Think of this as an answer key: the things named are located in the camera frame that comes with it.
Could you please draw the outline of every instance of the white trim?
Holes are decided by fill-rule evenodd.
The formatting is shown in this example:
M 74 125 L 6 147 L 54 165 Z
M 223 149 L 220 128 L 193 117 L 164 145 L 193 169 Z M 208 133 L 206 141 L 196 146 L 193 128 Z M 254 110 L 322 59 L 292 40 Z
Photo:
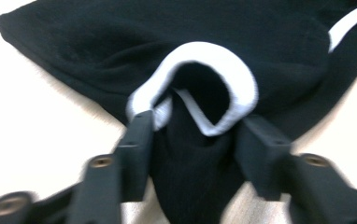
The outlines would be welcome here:
M 258 89 L 249 68 L 226 48 L 206 42 L 191 42 L 168 54 L 151 78 L 132 93 L 126 106 L 128 118 L 132 119 L 136 114 L 152 109 L 155 130 L 163 128 L 170 118 L 171 100 L 164 100 L 156 108 L 153 108 L 153 105 L 164 93 L 177 70 L 185 63 L 209 66 L 221 77 L 229 91 L 229 108 L 216 125 L 206 118 L 187 91 L 178 92 L 202 134 L 215 136 L 228 131 L 255 107 Z
M 341 40 L 345 37 L 347 32 L 357 24 L 357 8 L 338 21 L 329 31 L 330 48 L 329 53 L 339 45 Z

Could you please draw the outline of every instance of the cloth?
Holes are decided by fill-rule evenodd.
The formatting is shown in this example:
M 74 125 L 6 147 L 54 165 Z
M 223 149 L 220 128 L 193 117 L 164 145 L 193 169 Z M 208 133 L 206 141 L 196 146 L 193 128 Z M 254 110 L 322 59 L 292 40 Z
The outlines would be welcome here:
M 357 7 L 357 3 L 329 3 L 303 7 L 286 1 L 246 4 L 37 1 L 0 17 L 0 31 L 27 57 L 76 91 L 94 99 L 122 122 L 126 122 L 127 97 L 150 77 L 168 52 L 194 40 L 225 46 L 246 62 L 255 75 L 260 100 L 254 113 L 264 115 L 291 138 L 296 138 L 334 106 L 357 76 L 357 26 L 332 54 L 327 53 L 330 43 L 327 31 Z M 174 99 L 173 114 L 178 114 L 177 120 L 185 118 L 180 113 L 185 114 L 186 109 L 180 104 L 180 100 Z M 213 108 L 218 106 L 205 105 L 203 109 L 211 111 Z M 300 118 L 307 119 L 294 122 Z M 218 164 L 205 164 L 203 158 L 207 156 L 187 153 L 185 157 L 189 160 L 184 161 L 190 165 L 180 163 L 175 170 L 189 171 L 177 172 L 175 178 L 178 180 L 167 181 L 170 161 L 177 158 L 169 158 L 166 151 L 176 145 L 174 139 L 178 135 L 172 134 L 175 138 L 168 141 L 170 147 L 160 145 L 169 139 L 164 132 L 170 126 L 175 127 L 171 119 L 172 122 L 157 133 L 157 139 L 162 140 L 156 141 L 151 175 L 161 206 L 172 223 L 218 222 L 221 210 L 243 177 L 222 181 L 225 176 L 238 175 L 230 157 L 229 142 L 222 146 L 216 144 L 225 134 L 214 138 L 196 135 L 198 131 L 191 126 L 192 121 L 187 120 L 184 126 L 173 130 L 184 134 L 180 130 L 185 130 L 187 125 L 192 127 L 191 132 L 200 136 L 200 139 L 194 137 L 193 143 L 200 141 L 220 152 L 212 156 Z M 182 148 L 172 149 L 178 154 L 180 150 Z M 190 176 L 191 166 L 201 173 L 193 176 L 195 182 L 185 179 Z M 211 177 L 203 178 L 208 172 Z M 188 187 L 188 183 L 196 186 L 181 188 Z M 171 190 L 168 188 L 171 185 L 179 187 Z M 186 194 L 197 190 L 204 192 L 206 198 Z M 188 195 L 188 198 L 183 200 L 180 195 Z M 207 203 L 213 201 L 214 195 L 222 199 Z M 175 207 L 188 208 L 185 206 L 187 200 L 211 204 L 211 209 L 207 212 L 192 209 L 184 216 Z M 216 216 L 207 220 L 209 214 Z

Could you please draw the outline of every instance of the black fabric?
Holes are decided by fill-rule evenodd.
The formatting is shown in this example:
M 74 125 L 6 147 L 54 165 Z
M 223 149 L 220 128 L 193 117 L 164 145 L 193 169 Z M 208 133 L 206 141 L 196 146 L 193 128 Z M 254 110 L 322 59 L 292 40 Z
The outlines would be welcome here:
M 357 77 L 357 25 L 328 54 L 328 30 L 356 7 L 352 0 L 38 0 L 0 16 L 0 32 L 122 123 L 128 96 L 170 51 L 192 41 L 221 45 L 256 78 L 260 101 L 254 113 L 296 138 L 322 119 Z M 184 67 L 178 85 L 192 82 L 185 80 L 188 71 L 193 78 L 209 72 Z M 226 106 L 221 102 L 202 107 L 214 111 Z M 173 117 L 156 133 L 151 166 L 170 222 L 219 222 L 243 182 L 232 159 L 232 138 L 231 131 L 212 138 L 200 134 L 174 96 Z

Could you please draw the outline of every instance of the white table surface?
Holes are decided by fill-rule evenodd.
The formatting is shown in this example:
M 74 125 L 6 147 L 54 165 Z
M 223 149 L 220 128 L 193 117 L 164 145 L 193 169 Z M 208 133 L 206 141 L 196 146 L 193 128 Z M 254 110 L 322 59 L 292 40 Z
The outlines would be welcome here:
M 0 14 L 31 2 L 0 0 Z M 84 163 L 109 153 L 124 127 L 0 36 L 0 196 L 29 190 L 44 199 L 79 180 Z M 357 81 L 339 106 L 298 139 L 296 152 L 330 159 L 357 188 Z M 247 185 L 223 223 L 286 223 L 284 203 L 255 199 Z M 126 223 L 166 223 L 152 188 L 146 203 L 125 205 Z

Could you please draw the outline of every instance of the white sock cuff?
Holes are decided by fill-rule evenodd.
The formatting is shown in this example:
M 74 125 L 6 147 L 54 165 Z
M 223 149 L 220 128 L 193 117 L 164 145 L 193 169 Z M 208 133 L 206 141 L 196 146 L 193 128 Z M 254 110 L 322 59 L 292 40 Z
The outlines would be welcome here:
M 228 131 L 255 107 L 258 89 L 249 68 L 226 48 L 206 42 L 191 42 L 169 53 L 151 78 L 132 93 L 126 106 L 128 118 L 132 119 L 138 113 L 153 109 L 155 130 L 163 128 L 170 119 L 171 100 L 165 99 L 156 108 L 153 105 L 185 63 L 200 63 L 210 67 L 229 91 L 229 107 L 216 125 L 207 119 L 187 91 L 178 91 L 202 134 L 215 136 Z

